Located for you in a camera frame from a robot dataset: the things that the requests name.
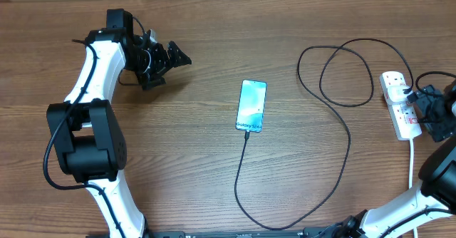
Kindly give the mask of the Galaxy S24 smartphone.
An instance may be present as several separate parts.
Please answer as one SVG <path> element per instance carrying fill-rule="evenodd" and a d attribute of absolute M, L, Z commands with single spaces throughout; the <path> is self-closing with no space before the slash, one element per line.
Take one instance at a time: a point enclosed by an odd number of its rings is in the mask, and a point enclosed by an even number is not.
<path fill-rule="evenodd" d="M 267 84 L 243 80 L 237 111 L 236 129 L 260 133 L 264 119 Z"/>

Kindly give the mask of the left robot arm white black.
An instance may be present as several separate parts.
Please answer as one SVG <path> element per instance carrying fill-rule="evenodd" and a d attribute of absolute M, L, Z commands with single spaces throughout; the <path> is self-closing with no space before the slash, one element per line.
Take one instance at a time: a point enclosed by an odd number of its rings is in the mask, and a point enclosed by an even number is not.
<path fill-rule="evenodd" d="M 150 90 L 165 84 L 166 72 L 192 62 L 174 41 L 158 43 L 152 30 L 135 34 L 137 22 L 125 9 L 109 9 L 106 26 L 81 41 L 85 63 L 73 90 L 46 111 L 51 138 L 43 175 L 57 190 L 89 191 L 107 237 L 152 236 L 125 179 L 128 149 L 111 105 L 120 75 L 133 72 L 137 85 Z"/>

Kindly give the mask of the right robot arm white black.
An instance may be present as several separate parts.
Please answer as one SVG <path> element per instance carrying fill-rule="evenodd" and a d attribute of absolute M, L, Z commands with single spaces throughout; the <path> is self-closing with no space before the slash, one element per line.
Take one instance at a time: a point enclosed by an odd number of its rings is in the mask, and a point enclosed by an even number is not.
<path fill-rule="evenodd" d="M 380 76 L 388 110 L 399 140 L 410 143 L 422 134 L 418 117 L 408 101 L 405 77 L 397 71 Z M 304 237 L 399 237 L 434 219 L 455 214 L 455 138 L 447 140 L 433 153 L 420 170 L 419 180 L 409 189 L 382 207 L 364 210 L 343 222 L 326 228 L 305 228 Z"/>

